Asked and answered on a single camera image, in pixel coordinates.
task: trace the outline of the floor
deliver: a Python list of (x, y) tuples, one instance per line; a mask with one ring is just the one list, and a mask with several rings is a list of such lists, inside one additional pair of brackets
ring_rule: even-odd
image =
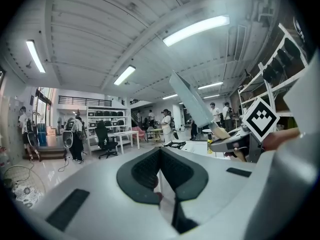
[[(178, 132), (178, 136), (179, 140), (187, 141), (190, 139), (190, 130), (186, 129), (186, 131)], [(59, 137), (53, 137), (55, 136), (49, 136), (49, 138), (47, 138), (48, 146), (54, 146), (56, 142), (60, 143)], [(158, 145), (160, 146), (161, 144), (155, 144), (152, 141), (146, 142), (145, 140), (142, 140), (140, 141), (140, 151), (145, 149), (145, 152), (148, 152)], [(135, 153), (138, 150), (137, 143), (134, 142), (133, 147), (131, 147), (130, 144), (126, 144), (123, 146), (123, 150), (125, 155)], [(22, 160), (19, 164), (27, 166), (29, 168), (33, 166), (32, 170), (40, 176), (46, 188), (46, 192), (48, 192), (86, 165), (89, 165), (91, 163), (99, 163), (98, 156), (102, 153), (101, 151), (94, 151), (92, 152), (92, 155), (89, 155), (88, 146), (85, 144), (84, 152), (87, 154), (83, 155), (83, 163), (78, 164), (76, 161), (72, 161), (71, 159), (69, 159), (66, 162), (68, 165), (65, 168), (63, 168), (65, 166), (65, 161), (62, 159), (43, 160), (41, 162), (34, 161), (33, 163), (28, 160)], [(161, 178), (163, 188), (161, 190), (161, 193), (163, 195), (163, 199), (160, 203), (160, 212), (168, 221), (168, 223), (171, 223), (174, 211), (175, 193), (169, 186), (169, 183), (166, 181), (165, 177), (162, 175)], [(154, 191), (160, 191), (159, 185), (154, 189)]]

